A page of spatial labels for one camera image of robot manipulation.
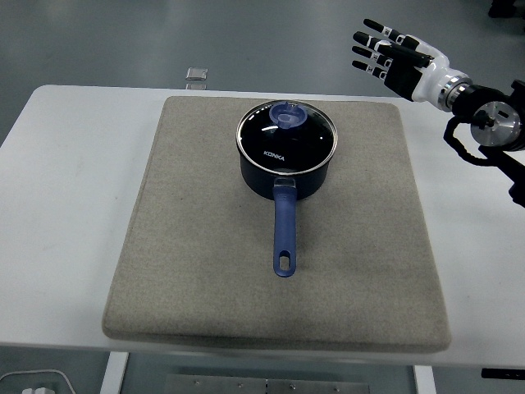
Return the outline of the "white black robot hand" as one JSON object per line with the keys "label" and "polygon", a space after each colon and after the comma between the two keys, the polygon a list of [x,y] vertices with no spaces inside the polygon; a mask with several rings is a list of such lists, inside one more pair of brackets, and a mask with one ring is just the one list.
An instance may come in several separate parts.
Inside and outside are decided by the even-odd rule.
{"label": "white black robot hand", "polygon": [[451,68],[444,53],[411,34],[400,33],[370,19],[365,19],[363,24],[381,36],[362,31],[354,33],[356,44],[352,51],[363,60],[352,61],[352,66],[381,80],[401,98],[429,102],[448,112],[448,94],[455,86],[469,82],[468,75]]}

